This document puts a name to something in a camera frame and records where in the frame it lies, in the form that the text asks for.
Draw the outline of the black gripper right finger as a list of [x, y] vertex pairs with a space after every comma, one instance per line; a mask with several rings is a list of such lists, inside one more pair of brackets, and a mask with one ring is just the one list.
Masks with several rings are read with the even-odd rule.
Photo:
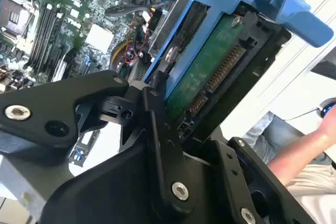
[[187, 163], [196, 205], [184, 223], [314, 223], [240, 138], [207, 141]]

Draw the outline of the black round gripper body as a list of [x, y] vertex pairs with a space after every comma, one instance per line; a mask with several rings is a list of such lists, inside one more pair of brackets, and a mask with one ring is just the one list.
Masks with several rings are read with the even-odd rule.
[[171, 140], [134, 144], [60, 186], [40, 223], [184, 223], [196, 205], [188, 158]]

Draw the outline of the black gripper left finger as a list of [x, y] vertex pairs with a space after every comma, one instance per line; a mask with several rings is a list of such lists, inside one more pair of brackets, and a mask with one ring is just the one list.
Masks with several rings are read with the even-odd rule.
[[104, 116], [123, 126], [123, 151], [148, 140], [181, 147], [162, 96], [107, 70], [2, 94], [1, 152], [42, 165], [60, 163], [80, 133], [104, 126]]

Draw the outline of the person's bare hand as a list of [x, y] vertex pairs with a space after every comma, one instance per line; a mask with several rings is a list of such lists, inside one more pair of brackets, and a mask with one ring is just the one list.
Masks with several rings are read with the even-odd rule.
[[327, 139], [330, 145], [335, 144], [335, 105], [324, 116], [319, 131]]

